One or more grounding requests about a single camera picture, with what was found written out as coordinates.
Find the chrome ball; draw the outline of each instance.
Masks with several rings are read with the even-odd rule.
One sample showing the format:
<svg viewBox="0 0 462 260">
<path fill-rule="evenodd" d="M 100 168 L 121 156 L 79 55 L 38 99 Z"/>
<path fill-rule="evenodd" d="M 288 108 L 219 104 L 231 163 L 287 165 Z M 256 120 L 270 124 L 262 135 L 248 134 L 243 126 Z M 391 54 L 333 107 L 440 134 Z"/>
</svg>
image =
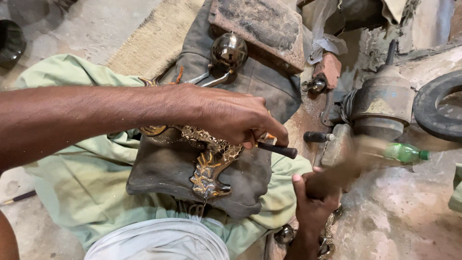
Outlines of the chrome ball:
<svg viewBox="0 0 462 260">
<path fill-rule="evenodd" d="M 279 244 L 288 245 L 292 242 L 294 236 L 295 231 L 293 228 L 289 224 L 285 224 L 278 233 L 274 234 L 274 239 Z"/>
<path fill-rule="evenodd" d="M 247 45 L 235 33 L 228 32 L 218 37 L 210 50 L 213 65 L 237 69 L 247 59 Z"/>
</svg>

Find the black handle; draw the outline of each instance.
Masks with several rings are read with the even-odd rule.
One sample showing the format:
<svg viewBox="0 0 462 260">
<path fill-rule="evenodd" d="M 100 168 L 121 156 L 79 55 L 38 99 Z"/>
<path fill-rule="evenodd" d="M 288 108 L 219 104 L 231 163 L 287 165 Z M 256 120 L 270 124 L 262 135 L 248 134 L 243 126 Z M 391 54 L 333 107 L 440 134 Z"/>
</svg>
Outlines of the black handle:
<svg viewBox="0 0 462 260">
<path fill-rule="evenodd" d="M 20 201 L 20 200 L 23 200 L 25 198 L 29 198 L 29 197 L 32 197 L 32 196 L 35 196 L 37 195 L 37 192 L 35 190 L 31 191 L 31 192 L 28 192 L 28 193 L 24 193 L 23 195 L 19 195 L 17 197 L 14 197 L 13 198 L 13 201 L 16 202 L 16 201 Z"/>
<path fill-rule="evenodd" d="M 264 143 L 264 142 L 256 142 L 256 146 L 263 150 L 277 153 L 277 154 L 289 157 L 291 159 L 295 159 L 298 153 L 297 149 L 295 148 L 288 148 L 288 147 L 283 147 L 283 146 L 278 146 L 278 145 L 272 145 L 272 144 Z"/>
<path fill-rule="evenodd" d="M 327 134 L 323 132 L 306 132 L 303 134 L 305 142 L 327 142 Z"/>
</svg>

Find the small metal ball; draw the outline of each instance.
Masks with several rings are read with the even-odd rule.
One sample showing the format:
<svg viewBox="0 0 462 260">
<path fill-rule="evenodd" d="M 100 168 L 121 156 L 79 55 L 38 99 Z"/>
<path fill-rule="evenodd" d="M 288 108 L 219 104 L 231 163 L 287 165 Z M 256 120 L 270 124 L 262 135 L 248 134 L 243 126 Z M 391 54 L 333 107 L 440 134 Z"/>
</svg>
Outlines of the small metal ball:
<svg viewBox="0 0 462 260">
<path fill-rule="evenodd" d="M 294 236 L 295 231 L 293 228 L 289 224 L 285 224 L 278 233 L 274 234 L 274 239 L 279 244 L 288 245 L 292 242 Z"/>
</svg>

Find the dark gray cloth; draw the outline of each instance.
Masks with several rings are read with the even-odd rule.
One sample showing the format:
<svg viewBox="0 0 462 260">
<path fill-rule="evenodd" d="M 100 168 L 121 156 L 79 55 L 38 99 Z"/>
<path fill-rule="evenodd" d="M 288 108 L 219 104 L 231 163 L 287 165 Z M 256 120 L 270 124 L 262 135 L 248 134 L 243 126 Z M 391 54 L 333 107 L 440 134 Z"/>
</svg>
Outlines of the dark gray cloth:
<svg viewBox="0 0 462 260">
<path fill-rule="evenodd" d="M 186 35 L 183 50 L 176 62 L 176 75 L 184 67 L 181 82 L 207 71 L 210 48 L 215 37 L 210 30 L 208 14 L 212 0 L 206 0 Z M 221 77 L 212 75 L 198 85 Z M 230 91 L 262 96 L 271 115 L 285 123 L 301 104 L 300 78 L 278 69 L 257 53 L 249 53 L 246 63 L 225 84 L 216 86 Z M 197 157 L 204 150 L 200 143 L 186 140 L 176 129 L 156 137 L 143 136 L 136 161 L 127 182 L 127 192 L 160 192 L 203 202 L 192 190 Z M 209 200 L 232 218 L 245 218 L 260 212 L 258 198 L 267 192 L 271 178 L 271 153 L 262 149 L 245 150 L 219 175 L 219 181 L 231 185 L 230 195 Z"/>
</svg>

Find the green plastic bottle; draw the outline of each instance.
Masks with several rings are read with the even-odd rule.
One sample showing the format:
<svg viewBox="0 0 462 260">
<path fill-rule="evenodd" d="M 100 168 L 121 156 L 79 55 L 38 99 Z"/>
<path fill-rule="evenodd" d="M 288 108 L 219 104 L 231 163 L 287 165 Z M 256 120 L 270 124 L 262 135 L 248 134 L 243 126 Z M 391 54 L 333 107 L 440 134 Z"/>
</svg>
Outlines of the green plastic bottle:
<svg viewBox="0 0 462 260">
<path fill-rule="evenodd" d="M 385 159 L 397 160 L 402 162 L 419 162 L 420 160 L 429 160 L 430 152 L 420 150 L 415 146 L 407 143 L 390 143 L 382 152 Z"/>
</svg>

